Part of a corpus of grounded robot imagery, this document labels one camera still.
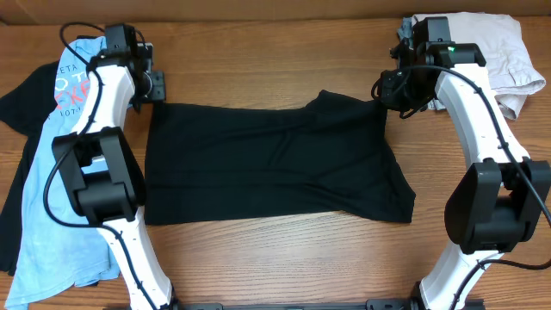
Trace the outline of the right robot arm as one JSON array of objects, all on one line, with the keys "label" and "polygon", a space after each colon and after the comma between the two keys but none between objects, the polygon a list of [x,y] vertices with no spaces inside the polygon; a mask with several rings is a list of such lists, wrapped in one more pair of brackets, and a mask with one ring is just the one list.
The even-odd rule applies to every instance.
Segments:
[{"label": "right robot arm", "polygon": [[494,264],[534,234],[550,213],[550,166],[531,159],[508,127],[490,87],[486,60],[474,43],[456,43],[446,17],[417,22],[391,51],[372,97],[408,118],[438,100],[449,113],[467,170],[444,210],[449,237],[429,275],[407,299],[370,300],[369,309],[481,309],[469,292]]}]

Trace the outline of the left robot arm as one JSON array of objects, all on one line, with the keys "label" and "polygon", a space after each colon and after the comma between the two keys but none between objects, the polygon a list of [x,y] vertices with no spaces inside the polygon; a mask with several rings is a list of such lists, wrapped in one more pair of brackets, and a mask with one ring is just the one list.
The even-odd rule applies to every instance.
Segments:
[{"label": "left robot arm", "polygon": [[90,89],[84,111],[52,143],[73,211],[106,240],[127,285],[131,309],[176,309],[178,300],[145,226],[145,179],[123,133],[127,109],[166,99],[164,74],[154,71],[153,46],[135,27],[102,29],[106,46],[86,61]]}]

